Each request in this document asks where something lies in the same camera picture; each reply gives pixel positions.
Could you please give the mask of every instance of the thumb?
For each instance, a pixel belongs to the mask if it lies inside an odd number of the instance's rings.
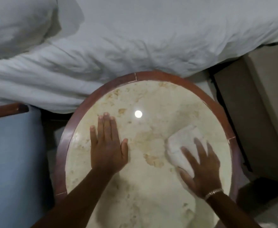
[[[123,139],[121,143],[121,152],[122,152],[122,158],[128,160],[128,139]]]
[[[195,193],[196,192],[196,184],[195,184],[193,178],[184,169],[177,167],[177,170],[180,174],[180,177],[187,184],[189,189]]]

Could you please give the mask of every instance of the bracelet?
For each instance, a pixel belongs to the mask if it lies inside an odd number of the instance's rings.
[[[211,197],[212,195],[214,195],[214,194],[216,194],[216,193],[218,193],[218,192],[223,192],[223,189],[220,188],[220,189],[212,190],[211,192],[209,192],[209,193],[205,196],[204,200],[205,200],[205,201],[208,200],[209,197]]]

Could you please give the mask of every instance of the bed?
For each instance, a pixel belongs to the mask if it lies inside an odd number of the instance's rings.
[[[73,112],[128,73],[187,77],[278,42],[278,0],[57,0],[45,41],[0,60],[0,105]]]

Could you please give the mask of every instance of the beige marble surface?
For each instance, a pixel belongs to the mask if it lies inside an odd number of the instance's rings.
[[[142,117],[136,118],[135,111]],[[221,161],[220,177],[229,193],[232,163],[225,133],[212,111],[189,90],[168,82],[140,81],[116,88],[85,114],[71,140],[66,160],[69,193],[90,171],[89,127],[109,112],[120,139],[129,139],[129,163],[103,193],[90,228],[211,228],[218,218],[181,185],[165,156],[165,140],[188,124],[196,125]]]

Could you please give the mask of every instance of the pillow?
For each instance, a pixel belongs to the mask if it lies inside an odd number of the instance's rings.
[[[43,41],[56,0],[0,0],[0,59]]]

